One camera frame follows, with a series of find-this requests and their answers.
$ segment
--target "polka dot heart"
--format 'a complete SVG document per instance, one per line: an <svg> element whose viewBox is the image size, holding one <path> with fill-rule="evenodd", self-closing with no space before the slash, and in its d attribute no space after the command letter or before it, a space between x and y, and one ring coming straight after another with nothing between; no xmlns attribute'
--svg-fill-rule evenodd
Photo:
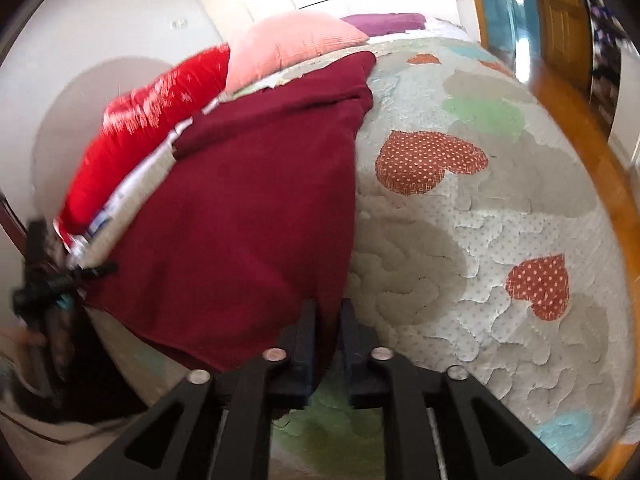
<svg viewBox="0 0 640 480"><path fill-rule="evenodd" d="M511 70L509 70L507 67L505 67L504 65L502 65L501 63L498 63L497 61L483 61L480 60L480 64L484 65L487 68L491 68L492 70L495 70L496 72L500 72L504 75L508 75L509 77L513 77L515 78L515 76L513 75L513 72Z"/></svg>
<svg viewBox="0 0 640 480"><path fill-rule="evenodd" d="M441 64L440 60L433 54L417 54L411 59L408 59L407 63L411 63L412 65L424 65L427 63Z"/></svg>
<svg viewBox="0 0 640 480"><path fill-rule="evenodd" d="M405 196L426 193L444 178L445 170L474 174L488 164L480 148L440 132L393 130L376 159L380 184Z"/></svg>
<svg viewBox="0 0 640 480"><path fill-rule="evenodd" d="M510 270L504 284L514 300L531 302L533 313L544 321L564 314L569 301L569 274L564 256L526 260Z"/></svg>

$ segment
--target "triangular cutout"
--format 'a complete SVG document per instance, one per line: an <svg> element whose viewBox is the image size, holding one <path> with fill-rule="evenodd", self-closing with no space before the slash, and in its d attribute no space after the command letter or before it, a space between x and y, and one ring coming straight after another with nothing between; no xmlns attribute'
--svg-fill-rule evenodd
<svg viewBox="0 0 640 480"><path fill-rule="evenodd" d="M472 399L471 406L478 418L482 436L494 465L503 466L529 452L527 444L518 433L511 429L508 423L484 400L476 397Z"/></svg>
<svg viewBox="0 0 640 480"><path fill-rule="evenodd" d="M139 437L127 446L124 455L151 469L158 469L169 447L175 427L180 421L184 405L174 402Z"/></svg>

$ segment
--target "wooden door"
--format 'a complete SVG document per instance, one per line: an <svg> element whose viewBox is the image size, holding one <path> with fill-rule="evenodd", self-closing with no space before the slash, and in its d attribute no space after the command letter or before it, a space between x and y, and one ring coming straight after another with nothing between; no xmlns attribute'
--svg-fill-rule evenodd
<svg viewBox="0 0 640 480"><path fill-rule="evenodd" d="M585 0L538 0L538 12L541 51L546 65L588 94L593 40Z"/></svg>

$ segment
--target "pink corduroy pillow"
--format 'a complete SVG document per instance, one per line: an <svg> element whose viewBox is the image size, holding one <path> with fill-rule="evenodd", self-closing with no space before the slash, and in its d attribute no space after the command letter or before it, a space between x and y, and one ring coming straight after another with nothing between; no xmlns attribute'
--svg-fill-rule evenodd
<svg viewBox="0 0 640 480"><path fill-rule="evenodd" d="M324 12L292 10L271 16L229 41L225 91L232 94L287 66L368 39L353 25Z"/></svg>

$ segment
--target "pillow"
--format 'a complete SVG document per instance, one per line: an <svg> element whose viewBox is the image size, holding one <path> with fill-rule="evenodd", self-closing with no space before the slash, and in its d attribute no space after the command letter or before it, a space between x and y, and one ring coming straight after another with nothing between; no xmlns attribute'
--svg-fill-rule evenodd
<svg viewBox="0 0 640 480"><path fill-rule="evenodd" d="M225 91L232 94L287 66L368 39L353 25L324 12L292 10L271 16L229 41Z"/></svg>
<svg viewBox="0 0 640 480"><path fill-rule="evenodd" d="M228 62L228 44L212 47L107 106L55 222L63 240L83 234L118 184L169 131L220 94Z"/></svg>
<svg viewBox="0 0 640 480"><path fill-rule="evenodd" d="M417 12L400 12L390 14L352 14L342 19L369 36L384 36L406 30L424 28L427 19Z"/></svg>

